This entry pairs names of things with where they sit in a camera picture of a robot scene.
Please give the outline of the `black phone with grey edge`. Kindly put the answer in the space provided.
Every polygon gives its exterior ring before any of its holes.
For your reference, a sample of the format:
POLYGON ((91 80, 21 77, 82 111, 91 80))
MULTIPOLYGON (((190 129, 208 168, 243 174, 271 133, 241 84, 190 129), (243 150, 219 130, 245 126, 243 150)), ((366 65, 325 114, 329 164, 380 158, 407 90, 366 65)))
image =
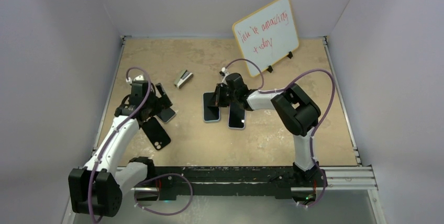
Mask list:
POLYGON ((176 112, 172 108, 163 109, 157 114, 157 117, 164 123, 167 124, 171 119, 176 116, 176 112))

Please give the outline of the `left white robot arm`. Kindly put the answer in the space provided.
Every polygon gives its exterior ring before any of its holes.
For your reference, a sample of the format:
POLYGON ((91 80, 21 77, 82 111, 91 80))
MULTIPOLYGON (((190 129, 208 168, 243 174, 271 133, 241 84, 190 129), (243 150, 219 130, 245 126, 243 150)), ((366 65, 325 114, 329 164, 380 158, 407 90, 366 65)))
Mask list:
POLYGON ((133 185, 140 183, 149 187, 155 183, 154 163, 148 157, 131 159, 129 166, 121 171, 117 167, 127 145, 140 129, 159 150, 171 143, 157 120, 171 106, 161 83, 132 82, 130 94, 116 108, 106 139, 82 168, 73 169, 68 176, 74 213, 113 217, 133 185))

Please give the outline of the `black phone case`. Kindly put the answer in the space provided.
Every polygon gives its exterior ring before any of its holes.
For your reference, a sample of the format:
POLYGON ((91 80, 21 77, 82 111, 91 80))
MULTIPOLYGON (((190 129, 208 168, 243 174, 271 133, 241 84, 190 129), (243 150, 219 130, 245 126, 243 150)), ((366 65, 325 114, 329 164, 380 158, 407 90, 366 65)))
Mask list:
POLYGON ((143 132, 156 150, 161 150, 171 143, 171 138, 155 117, 141 126, 143 132))

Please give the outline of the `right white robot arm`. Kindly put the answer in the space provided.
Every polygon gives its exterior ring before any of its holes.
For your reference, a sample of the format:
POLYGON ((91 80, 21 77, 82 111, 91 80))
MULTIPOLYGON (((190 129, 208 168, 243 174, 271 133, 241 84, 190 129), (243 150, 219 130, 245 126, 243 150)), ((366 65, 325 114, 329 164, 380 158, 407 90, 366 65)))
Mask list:
POLYGON ((244 111, 275 110, 293 135, 295 161, 294 179, 306 186, 314 180, 318 162, 314 156, 312 136, 319 124, 320 109, 296 83, 283 90, 270 92, 249 89, 239 73, 231 73, 216 85, 204 99, 203 109, 215 113, 221 107, 239 106, 244 111))

